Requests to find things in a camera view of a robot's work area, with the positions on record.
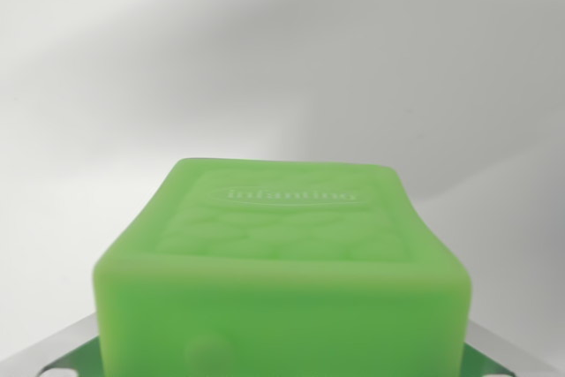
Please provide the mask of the black-tipped silver gripper left finger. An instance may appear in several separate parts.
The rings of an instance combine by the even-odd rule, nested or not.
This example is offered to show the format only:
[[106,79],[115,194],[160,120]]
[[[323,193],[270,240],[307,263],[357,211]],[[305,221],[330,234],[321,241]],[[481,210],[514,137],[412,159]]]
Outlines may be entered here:
[[78,376],[103,376],[94,314],[1,362],[2,376],[40,376],[53,369]]

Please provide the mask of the black-tipped silver gripper right finger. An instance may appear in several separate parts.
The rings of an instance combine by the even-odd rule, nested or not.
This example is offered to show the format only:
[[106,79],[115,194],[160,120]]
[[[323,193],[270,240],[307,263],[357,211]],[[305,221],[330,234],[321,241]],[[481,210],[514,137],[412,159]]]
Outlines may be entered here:
[[564,372],[470,321],[462,376],[563,376]]

